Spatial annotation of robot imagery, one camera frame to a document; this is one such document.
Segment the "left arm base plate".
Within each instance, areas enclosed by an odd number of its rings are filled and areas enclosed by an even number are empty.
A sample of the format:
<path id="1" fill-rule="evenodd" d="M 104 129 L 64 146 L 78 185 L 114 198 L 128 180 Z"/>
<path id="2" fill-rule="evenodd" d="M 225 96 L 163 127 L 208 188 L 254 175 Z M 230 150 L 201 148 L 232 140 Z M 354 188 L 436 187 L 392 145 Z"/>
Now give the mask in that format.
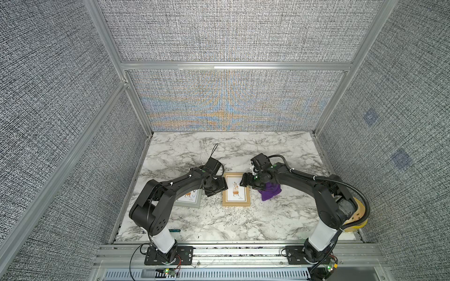
<path id="1" fill-rule="evenodd" d="M 191 265 L 194 247 L 180 247 L 163 253 L 153 246 L 148 247 L 145 255 L 144 265 L 146 266 L 175 266 Z"/>

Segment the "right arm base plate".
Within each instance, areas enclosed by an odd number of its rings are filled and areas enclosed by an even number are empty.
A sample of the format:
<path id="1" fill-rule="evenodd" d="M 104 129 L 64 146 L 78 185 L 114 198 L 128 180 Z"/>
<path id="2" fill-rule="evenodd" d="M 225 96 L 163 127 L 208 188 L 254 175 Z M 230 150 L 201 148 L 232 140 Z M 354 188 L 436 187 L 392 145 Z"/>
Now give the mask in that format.
<path id="1" fill-rule="evenodd" d="M 313 266 L 320 262 L 327 253 L 329 247 L 323 251 L 317 251 L 313 246 L 294 245 L 284 248 L 284 255 L 290 265 Z"/>

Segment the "grey green picture frame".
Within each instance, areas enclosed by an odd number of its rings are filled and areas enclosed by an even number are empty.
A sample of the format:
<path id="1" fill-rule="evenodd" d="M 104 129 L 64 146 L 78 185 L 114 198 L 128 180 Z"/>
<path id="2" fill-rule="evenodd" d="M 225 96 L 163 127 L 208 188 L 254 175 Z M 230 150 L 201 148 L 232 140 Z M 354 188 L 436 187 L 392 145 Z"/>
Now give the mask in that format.
<path id="1" fill-rule="evenodd" d="M 201 199 L 203 196 L 203 190 L 193 190 L 186 193 L 174 203 L 177 207 L 188 207 L 188 208 L 199 208 L 201 204 Z"/>

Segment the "purple cloth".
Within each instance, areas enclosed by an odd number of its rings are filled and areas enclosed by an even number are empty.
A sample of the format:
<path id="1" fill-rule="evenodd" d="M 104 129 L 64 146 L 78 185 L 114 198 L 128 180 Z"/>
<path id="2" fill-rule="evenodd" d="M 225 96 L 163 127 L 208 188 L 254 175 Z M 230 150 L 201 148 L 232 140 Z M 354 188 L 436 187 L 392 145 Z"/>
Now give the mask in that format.
<path id="1" fill-rule="evenodd" d="M 259 190 L 262 201 L 267 201 L 279 195 L 282 192 L 281 185 L 278 183 L 268 182 L 264 186 L 264 190 Z"/>

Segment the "light wooden picture frame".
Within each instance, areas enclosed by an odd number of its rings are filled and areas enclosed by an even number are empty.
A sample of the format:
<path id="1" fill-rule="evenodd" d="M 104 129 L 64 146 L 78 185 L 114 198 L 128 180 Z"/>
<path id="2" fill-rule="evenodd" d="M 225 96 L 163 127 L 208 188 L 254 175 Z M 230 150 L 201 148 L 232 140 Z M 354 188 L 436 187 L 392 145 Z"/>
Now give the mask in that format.
<path id="1" fill-rule="evenodd" d="M 250 189 L 240 184 L 243 179 L 243 173 L 225 173 L 224 178 L 228 189 L 222 192 L 222 206 L 251 206 Z"/>

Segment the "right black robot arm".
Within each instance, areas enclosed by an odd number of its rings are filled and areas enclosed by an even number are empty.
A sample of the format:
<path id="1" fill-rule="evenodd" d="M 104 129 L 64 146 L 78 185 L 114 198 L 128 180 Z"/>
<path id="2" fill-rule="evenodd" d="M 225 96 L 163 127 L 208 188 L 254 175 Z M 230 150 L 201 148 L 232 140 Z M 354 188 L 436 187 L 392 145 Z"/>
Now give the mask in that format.
<path id="1" fill-rule="evenodd" d="M 322 177 L 291 168 L 281 155 L 263 153 L 251 159 L 251 172 L 242 176 L 245 187 L 265 190 L 269 185 L 285 185 L 314 198 L 319 221 L 304 242 L 303 258 L 312 265 L 323 262 L 333 251 L 343 230 L 365 221 L 367 215 L 358 210 L 355 190 L 335 175 Z"/>

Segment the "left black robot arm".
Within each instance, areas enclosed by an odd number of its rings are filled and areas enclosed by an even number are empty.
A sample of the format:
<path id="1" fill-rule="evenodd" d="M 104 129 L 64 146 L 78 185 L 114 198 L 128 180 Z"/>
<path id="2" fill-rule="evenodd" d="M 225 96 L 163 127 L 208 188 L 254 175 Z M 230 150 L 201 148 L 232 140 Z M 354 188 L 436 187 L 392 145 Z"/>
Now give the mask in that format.
<path id="1" fill-rule="evenodd" d="M 164 263 L 171 263 L 177 255 L 178 243 L 167 227 L 175 201 L 189 192 L 202 189 L 210 197 L 227 189 L 223 177 L 225 168 L 194 167 L 176 179 L 148 181 L 132 205 L 129 217 L 145 229 L 153 248 Z"/>

